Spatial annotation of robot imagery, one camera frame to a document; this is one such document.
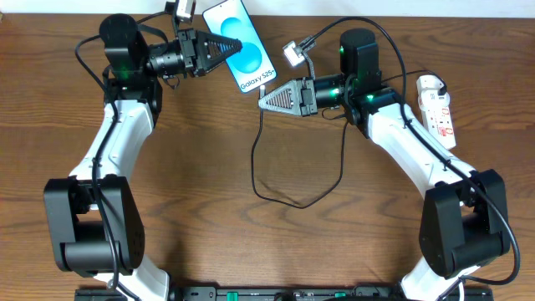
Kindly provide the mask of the blue Galaxy smartphone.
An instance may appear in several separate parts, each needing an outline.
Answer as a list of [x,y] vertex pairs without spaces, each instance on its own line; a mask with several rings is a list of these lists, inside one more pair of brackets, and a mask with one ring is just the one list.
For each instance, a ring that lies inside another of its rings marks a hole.
[[228,68],[242,93],[251,92],[277,77],[277,71],[241,0],[218,3],[206,9],[202,17],[212,33],[238,39],[242,43],[242,49],[227,59]]

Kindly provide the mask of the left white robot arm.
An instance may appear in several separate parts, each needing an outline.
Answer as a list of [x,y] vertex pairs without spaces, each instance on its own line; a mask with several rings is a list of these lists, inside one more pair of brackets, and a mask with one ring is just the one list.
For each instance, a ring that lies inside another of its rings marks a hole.
[[173,39],[150,45],[161,31],[116,13],[99,26],[108,66],[96,81],[104,118],[88,152],[65,178],[49,180],[43,201],[53,257],[64,272],[103,283],[77,300],[181,300],[181,288],[145,254],[145,228],[130,177],[162,109],[171,79],[201,77],[242,49],[242,42],[174,27]]

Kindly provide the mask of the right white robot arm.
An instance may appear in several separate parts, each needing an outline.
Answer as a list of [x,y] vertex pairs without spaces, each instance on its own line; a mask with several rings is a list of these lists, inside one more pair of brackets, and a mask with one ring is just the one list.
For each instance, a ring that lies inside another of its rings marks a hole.
[[383,148],[424,199],[421,260],[400,282],[411,300],[439,300],[478,268],[508,252],[520,259],[508,223],[503,179],[452,155],[415,119],[402,94],[382,84],[375,35],[365,28],[340,37],[341,72],[292,79],[258,101],[260,110],[313,115],[341,106],[349,124]]

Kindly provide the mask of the white USB charger adapter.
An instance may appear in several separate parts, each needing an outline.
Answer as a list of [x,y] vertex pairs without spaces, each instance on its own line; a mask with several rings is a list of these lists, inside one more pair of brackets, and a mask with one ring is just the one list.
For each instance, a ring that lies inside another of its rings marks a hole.
[[416,81],[418,104],[422,111],[448,107],[451,98],[444,82],[433,74],[422,75]]

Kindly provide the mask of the white power strip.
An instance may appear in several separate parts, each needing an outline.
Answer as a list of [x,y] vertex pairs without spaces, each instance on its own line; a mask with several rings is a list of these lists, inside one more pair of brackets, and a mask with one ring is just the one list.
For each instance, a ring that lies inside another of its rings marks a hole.
[[451,121],[450,107],[421,111],[424,127],[447,150],[456,146],[456,138]]

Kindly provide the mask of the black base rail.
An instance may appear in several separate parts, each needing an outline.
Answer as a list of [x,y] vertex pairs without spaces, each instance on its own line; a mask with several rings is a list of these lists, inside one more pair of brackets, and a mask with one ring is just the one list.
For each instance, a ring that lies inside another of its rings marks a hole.
[[[101,289],[78,289],[75,301],[129,300],[123,293],[109,293]],[[394,287],[365,285],[342,288],[173,288],[167,300],[179,301],[319,301],[319,300],[409,300]],[[468,301],[493,301],[489,288],[464,288]]]

